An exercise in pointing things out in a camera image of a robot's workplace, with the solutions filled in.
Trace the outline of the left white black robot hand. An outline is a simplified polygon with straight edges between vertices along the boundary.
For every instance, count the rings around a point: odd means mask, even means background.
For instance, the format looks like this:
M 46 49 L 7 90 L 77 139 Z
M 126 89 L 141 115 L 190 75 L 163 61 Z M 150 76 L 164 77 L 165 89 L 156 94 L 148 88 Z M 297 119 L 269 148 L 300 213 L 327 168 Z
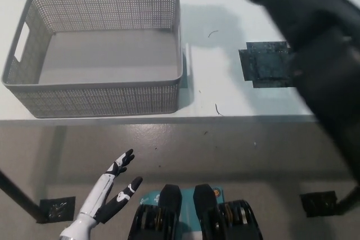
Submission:
M 133 159 L 133 150 L 130 149 L 110 165 L 90 191 L 83 206 L 80 208 L 78 217 L 87 216 L 93 219 L 96 224 L 104 224 L 128 203 L 143 181 L 143 178 L 140 176 L 136 177 L 113 199 L 107 201 L 107 198 L 114 185 L 115 178 L 126 171 L 127 165 L 129 165 Z

